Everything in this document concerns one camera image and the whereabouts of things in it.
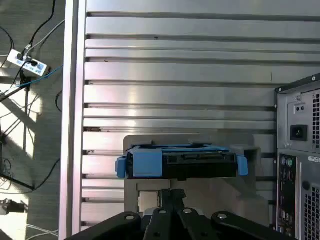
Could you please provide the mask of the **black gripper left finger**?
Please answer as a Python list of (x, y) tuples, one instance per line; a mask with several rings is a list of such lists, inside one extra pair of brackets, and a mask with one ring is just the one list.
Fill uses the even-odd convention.
[(174, 210), (171, 189), (161, 191), (162, 206), (149, 208), (143, 216), (132, 211), (119, 213), (105, 221), (69, 236), (68, 240), (168, 240)]

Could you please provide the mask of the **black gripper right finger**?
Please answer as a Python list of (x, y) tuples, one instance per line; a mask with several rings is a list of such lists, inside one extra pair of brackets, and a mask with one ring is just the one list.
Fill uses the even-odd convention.
[(183, 189), (172, 189), (171, 200), (186, 234), (192, 240), (293, 240), (292, 236), (277, 232), (228, 211), (218, 211), (210, 218), (194, 208), (185, 207)]

